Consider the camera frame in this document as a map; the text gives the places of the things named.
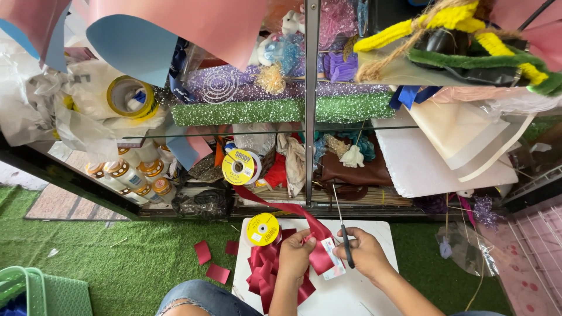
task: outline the ribbon spool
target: ribbon spool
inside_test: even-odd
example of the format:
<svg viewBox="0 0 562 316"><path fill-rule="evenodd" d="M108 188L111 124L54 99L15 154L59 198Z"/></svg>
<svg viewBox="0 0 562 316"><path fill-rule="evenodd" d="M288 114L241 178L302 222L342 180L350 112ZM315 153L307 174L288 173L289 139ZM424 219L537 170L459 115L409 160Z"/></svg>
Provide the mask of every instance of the ribbon spool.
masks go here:
<svg viewBox="0 0 562 316"><path fill-rule="evenodd" d="M125 96L130 92L133 92L134 95L138 88L144 88L146 100L139 110L129 111ZM139 121L153 117L158 110L158 103L154 99L152 86L131 76L121 76L111 82L107 88L107 104L117 114Z"/></svg>
<svg viewBox="0 0 562 316"><path fill-rule="evenodd" d="M235 186L254 183L261 172L261 161L257 154L242 149L231 150L224 157L223 176Z"/></svg>
<svg viewBox="0 0 562 316"><path fill-rule="evenodd" d="M281 240L279 222L271 213L261 213L250 219L246 236L256 246L266 246Z"/></svg>

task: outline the white cutting board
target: white cutting board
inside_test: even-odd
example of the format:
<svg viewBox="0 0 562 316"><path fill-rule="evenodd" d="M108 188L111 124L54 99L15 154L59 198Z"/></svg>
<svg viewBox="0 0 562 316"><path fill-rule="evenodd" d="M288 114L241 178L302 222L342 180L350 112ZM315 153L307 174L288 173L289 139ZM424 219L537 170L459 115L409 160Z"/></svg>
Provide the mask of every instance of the white cutting board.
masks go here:
<svg viewBox="0 0 562 316"><path fill-rule="evenodd" d="M263 313L261 299L248 290L246 279L250 276L250 248L252 243L246 237L246 226L250 218L242 224L232 294L238 296L248 305ZM343 239L336 236L341 228L339 220L320 219L336 238L336 244ZM390 225L387 222L367 220L345 220L346 227L359 227L377 238L390 264L398 271L396 254L392 244ZM297 228L298 231L309 227L306 219L279 219L282 229ZM328 281L318 277L314 269L310 269L310 281L316 291L298 307L298 316L399 316L402 315L390 299L378 288L373 286L357 269L350 269L347 262L346 273Z"/></svg>

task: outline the green basket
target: green basket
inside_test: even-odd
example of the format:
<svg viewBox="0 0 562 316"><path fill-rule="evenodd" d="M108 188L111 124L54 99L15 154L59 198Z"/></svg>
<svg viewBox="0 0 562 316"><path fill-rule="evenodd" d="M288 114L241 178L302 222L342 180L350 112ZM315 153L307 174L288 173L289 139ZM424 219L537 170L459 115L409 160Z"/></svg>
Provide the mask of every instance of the green basket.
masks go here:
<svg viewBox="0 0 562 316"><path fill-rule="evenodd" d="M0 307L22 292L28 316L92 316L87 282L50 276L37 268L0 270Z"/></svg>

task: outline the burgundy ribbon piece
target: burgundy ribbon piece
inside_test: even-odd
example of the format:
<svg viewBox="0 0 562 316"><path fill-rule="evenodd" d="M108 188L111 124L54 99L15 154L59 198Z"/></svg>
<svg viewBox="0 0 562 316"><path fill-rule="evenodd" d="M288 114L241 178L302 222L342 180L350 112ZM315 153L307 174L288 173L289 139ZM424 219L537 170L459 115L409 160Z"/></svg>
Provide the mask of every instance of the burgundy ribbon piece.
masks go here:
<svg viewBox="0 0 562 316"><path fill-rule="evenodd" d="M332 238L332 233L309 212L296 204L268 203L250 192L244 186L233 187L241 198L304 216L309 223L311 234L303 240L303 243L313 236L317 240L316 247L309 256L310 264L314 268L314 271L317 275L321 275L334 267L332 259L320 242L326 238ZM277 280L277 272L279 270L279 253L281 251L281 243L284 239L290 237L296 232L297 229L294 228L282 229L280 234L281 239L279 241L275 240L267 246L255 246L251 249L248 263L250 264L252 274L246 279L246 282L248 282L248 285L250 286L250 292L260 295L261 306L264 310L264 314L269 313L269 306L271 305L271 300L273 299L273 290L275 289L275 281ZM316 288L309 280L308 269L306 270L304 276L303 284L298 289L298 305L304 302L310 295L312 295L312 293L314 293L314 291L316 291Z"/></svg>

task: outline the navy ribbon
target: navy ribbon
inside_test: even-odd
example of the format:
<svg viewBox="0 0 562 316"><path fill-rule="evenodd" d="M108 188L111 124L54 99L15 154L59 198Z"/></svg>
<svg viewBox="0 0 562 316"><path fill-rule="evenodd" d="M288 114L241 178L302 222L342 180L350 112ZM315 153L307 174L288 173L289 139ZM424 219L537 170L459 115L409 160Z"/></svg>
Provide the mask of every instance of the navy ribbon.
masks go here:
<svg viewBox="0 0 562 316"><path fill-rule="evenodd" d="M187 62L187 54L185 53L185 48L188 47L189 42L183 38L178 38L176 47L174 50L174 55L172 56L172 62L170 63L170 71L168 72L168 78L170 79L170 90L182 103L188 103L189 101L195 101L195 96L193 93L187 91L180 82L178 78L179 72L185 66Z"/></svg>
<svg viewBox="0 0 562 316"><path fill-rule="evenodd" d="M411 110L414 102L418 104L425 102L427 99L436 94L437 91L441 90L442 87L431 86L418 92L420 88L421 85L399 86L398 89L396 89L396 92L392 95L388 105L398 111L400 106L404 104L408 110Z"/></svg>

